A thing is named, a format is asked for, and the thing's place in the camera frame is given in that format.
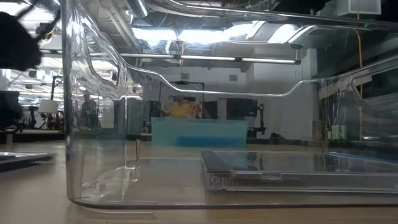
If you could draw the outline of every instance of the clear plastic container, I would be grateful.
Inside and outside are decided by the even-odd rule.
[[[78,0],[62,1],[72,202],[398,202],[398,57],[388,44],[398,25],[174,0],[152,7],[178,26],[133,26],[135,47],[120,53]]]

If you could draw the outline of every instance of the person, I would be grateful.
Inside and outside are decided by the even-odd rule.
[[[80,127],[82,129],[94,130],[98,128],[97,104],[90,99],[90,92],[83,94],[85,101],[81,106]]]
[[[171,118],[192,118],[192,109],[189,103],[184,102],[184,96],[176,96],[175,103],[169,109]]]

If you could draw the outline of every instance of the light blue box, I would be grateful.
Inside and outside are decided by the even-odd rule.
[[[248,121],[152,118],[152,145],[244,147],[248,128]]]

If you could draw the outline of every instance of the transparent bin wall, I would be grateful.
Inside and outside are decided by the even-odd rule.
[[[172,1],[157,3],[175,7]],[[299,43],[293,44],[303,48],[293,46],[294,58],[285,58],[284,62],[251,60],[223,62],[218,68],[192,68],[179,58],[161,58],[150,59],[159,64],[146,65],[141,60],[132,66],[101,34],[79,1],[62,4],[71,201],[109,209],[397,202],[392,195],[341,194],[398,193],[396,95],[389,92],[378,98],[364,97],[373,76],[397,68],[396,57],[341,75],[316,78],[318,65],[312,61],[322,55],[317,56],[311,45],[304,47],[307,42],[299,36],[295,38]],[[198,14],[219,16],[220,10],[199,9]],[[243,14],[245,21],[288,18],[267,12],[224,12],[232,21]],[[301,22],[309,25],[297,33],[313,29],[313,23],[351,31],[362,26],[360,32],[373,32],[377,27],[374,22],[311,17]],[[378,32],[387,34],[385,30],[393,28],[383,23],[379,27],[384,30]],[[229,56],[248,57],[233,54]],[[181,66],[164,66],[165,60]],[[235,63],[242,63],[245,72]],[[178,134],[170,134],[176,128]],[[159,137],[162,144],[152,144]],[[231,153],[219,157],[225,166],[218,171],[226,174],[226,182],[241,174],[251,180],[253,175],[260,175],[260,179],[254,178],[260,185],[283,182],[281,173],[286,172],[299,172],[294,178],[303,180],[314,174],[321,179],[289,187],[273,183],[266,189],[252,185],[229,188],[224,184],[224,191],[218,192],[208,185],[208,176],[213,174],[209,173],[210,162],[204,161],[204,151]],[[317,188],[317,181],[329,180],[329,175],[340,178],[339,173],[363,178],[358,181],[369,184],[357,189],[345,178],[337,179],[339,184]],[[381,180],[372,177],[385,178],[383,181],[392,184],[377,185]],[[312,193],[275,193],[284,191]]]

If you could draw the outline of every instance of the desk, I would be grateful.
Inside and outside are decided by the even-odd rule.
[[[13,149],[56,152],[58,156],[55,164],[44,164],[0,174],[0,223],[398,223],[398,208],[154,210],[134,211],[130,214],[95,213],[78,207],[67,199],[64,141],[15,143]]]

